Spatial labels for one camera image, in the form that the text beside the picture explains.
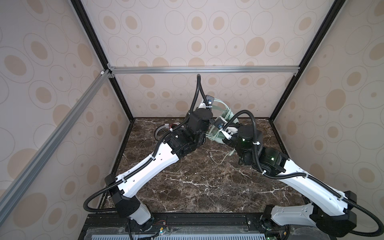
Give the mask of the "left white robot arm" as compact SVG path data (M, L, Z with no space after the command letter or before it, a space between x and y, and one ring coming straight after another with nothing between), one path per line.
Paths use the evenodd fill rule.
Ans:
M130 170L112 177L102 190L88 197L83 208L91 213L117 211L119 217L129 218L140 226L153 220L152 213L137 197L137 192L163 169L194 152L206 141L206 132L210 126L213 113L205 108L191 112L185 120L173 130L167 132L158 141L153 153ZM89 207L91 200L109 192L115 207L110 209L94 209Z

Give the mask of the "mint green headphones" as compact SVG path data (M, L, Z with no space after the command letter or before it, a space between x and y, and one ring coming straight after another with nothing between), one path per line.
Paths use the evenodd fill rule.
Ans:
M231 108L225 102L219 99L214 100L212 109L221 111L220 115L218 116L218 119L223 120L224 124L226 124L234 116L234 113L232 112ZM215 126L210 127L206 137L209 140L215 141L219 144L224 144L223 140L226 139L225 135Z

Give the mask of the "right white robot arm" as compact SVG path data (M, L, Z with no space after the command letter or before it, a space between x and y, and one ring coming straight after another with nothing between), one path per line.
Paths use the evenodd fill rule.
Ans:
M219 130L224 135L223 142L236 150L241 165L251 166L265 177L281 181L309 199L309 203L296 207L266 206L260 219L265 230L285 225L311 226L337 238L347 234L378 237L384 233L382 221L358 205L353 192L341 192L328 186L283 153L264 147L254 125L226 124ZM378 229L368 233L356 231L357 215L352 209L374 220Z

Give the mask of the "white black headphones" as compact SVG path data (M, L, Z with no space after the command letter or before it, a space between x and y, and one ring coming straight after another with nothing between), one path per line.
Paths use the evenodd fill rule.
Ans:
M155 140L159 141L161 139L161 137L163 136L163 134L168 132L170 129L177 127L179 124L180 124L179 122L176 122L176 123L171 123L171 124L164 124L162 126L157 127L155 132L154 132Z

